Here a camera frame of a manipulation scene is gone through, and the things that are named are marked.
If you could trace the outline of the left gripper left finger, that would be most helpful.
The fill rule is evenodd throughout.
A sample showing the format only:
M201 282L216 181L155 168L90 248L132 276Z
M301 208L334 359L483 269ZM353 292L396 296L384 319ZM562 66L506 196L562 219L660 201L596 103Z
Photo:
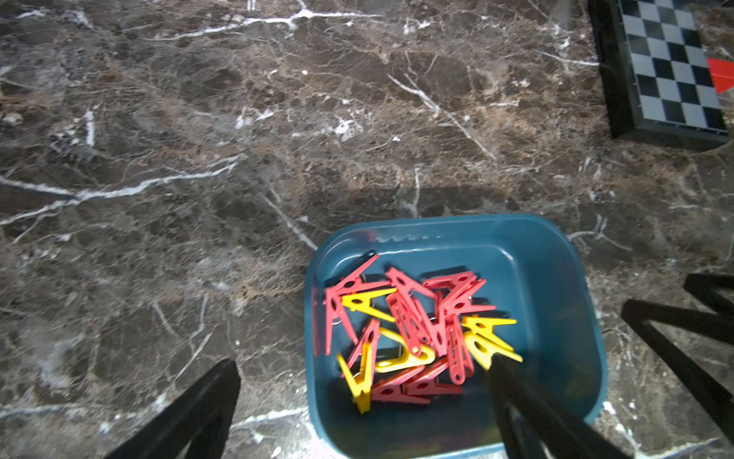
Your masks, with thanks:
M241 378L235 361L219 361L108 456L176 458L184 451L187 458L222 457L240 387Z

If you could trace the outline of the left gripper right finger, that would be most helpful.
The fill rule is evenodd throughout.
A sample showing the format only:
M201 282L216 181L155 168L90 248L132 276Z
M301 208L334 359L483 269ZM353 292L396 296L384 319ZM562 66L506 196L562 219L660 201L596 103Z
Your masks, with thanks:
M496 355L487 374L508 457L626 456L535 384L517 361Z

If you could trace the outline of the teal plastic storage box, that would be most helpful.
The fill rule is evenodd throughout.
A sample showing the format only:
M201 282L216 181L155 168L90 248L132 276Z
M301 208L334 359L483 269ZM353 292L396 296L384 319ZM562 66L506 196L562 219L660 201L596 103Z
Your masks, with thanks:
M367 282L343 306L353 344L334 322L325 353L325 289L364 263ZM467 457L503 447L487 370L472 358L463 317L515 319L494 333L523 357L527 376L592 423L608 371L584 268L573 244L532 215L385 221L343 229L321 246L305 279L309 413L317 438L352 458ZM360 414L338 363L354 375L363 344L375 364L371 407Z

